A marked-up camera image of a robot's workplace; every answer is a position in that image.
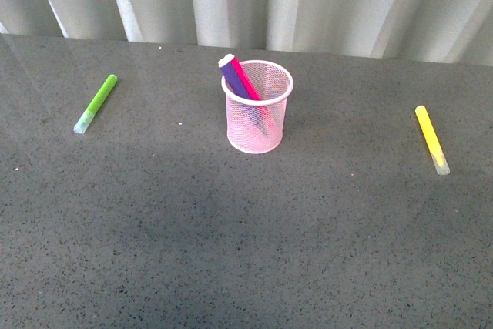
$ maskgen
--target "yellow marker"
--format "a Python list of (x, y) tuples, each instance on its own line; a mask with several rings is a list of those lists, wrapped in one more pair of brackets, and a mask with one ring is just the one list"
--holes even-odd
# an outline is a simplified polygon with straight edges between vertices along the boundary
[(430, 116), (424, 106), (416, 107), (416, 116), (418, 117), (421, 130), (423, 130), (424, 139), (428, 145), (428, 149), (433, 159), (434, 167), (437, 169), (438, 175), (447, 175), (450, 173), (447, 160), (444, 152), (441, 150), (440, 142), (438, 142), (437, 134), (431, 125)]

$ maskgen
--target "speckled surface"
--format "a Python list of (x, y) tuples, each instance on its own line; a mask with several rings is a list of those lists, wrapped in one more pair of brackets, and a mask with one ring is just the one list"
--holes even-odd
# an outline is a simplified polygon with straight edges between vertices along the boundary
[(295, 81), (257, 156), (231, 51), (0, 37), (0, 328), (492, 327), (493, 69), (233, 50)]

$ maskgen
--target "pink mesh pen holder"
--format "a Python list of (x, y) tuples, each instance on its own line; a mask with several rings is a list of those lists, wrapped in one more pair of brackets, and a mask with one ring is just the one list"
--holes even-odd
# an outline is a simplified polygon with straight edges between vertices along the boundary
[(240, 63), (262, 100), (237, 96), (224, 77), (227, 135), (231, 145), (245, 153), (265, 153), (283, 138), (287, 97), (293, 91), (293, 77), (280, 65), (268, 61)]

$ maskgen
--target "white curtain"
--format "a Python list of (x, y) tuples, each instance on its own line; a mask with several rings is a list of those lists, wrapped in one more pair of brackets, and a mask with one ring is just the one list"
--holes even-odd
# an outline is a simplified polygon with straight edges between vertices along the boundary
[(493, 0), (0, 0), (0, 32), (493, 65)]

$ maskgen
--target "pen holder rim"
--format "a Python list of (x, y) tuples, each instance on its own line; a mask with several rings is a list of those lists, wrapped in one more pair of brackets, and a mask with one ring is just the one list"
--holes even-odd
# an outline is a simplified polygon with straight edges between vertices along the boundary
[(280, 71), (284, 72), (286, 74), (286, 77), (289, 80), (289, 85), (286, 89), (286, 91), (281, 94), (280, 96), (273, 98), (273, 99), (266, 99), (266, 100), (251, 100), (251, 99), (244, 99), (240, 96), (237, 96), (234, 92), (232, 92), (226, 85), (226, 79), (224, 76), (221, 78), (221, 86), (223, 87), (224, 92), (228, 97), (230, 97), (233, 100), (236, 100), (239, 103), (245, 104), (247, 106), (256, 106), (256, 107), (261, 107), (261, 106), (271, 106), (273, 104), (276, 104), (278, 102), (281, 102), (285, 100), (293, 91), (293, 76), (285, 69), (283, 66), (278, 65), (277, 63), (270, 62), (270, 61), (263, 61), (260, 59), (252, 59), (249, 61), (243, 61), (240, 62), (241, 65), (248, 65), (251, 63), (262, 63), (264, 65), (271, 65)]

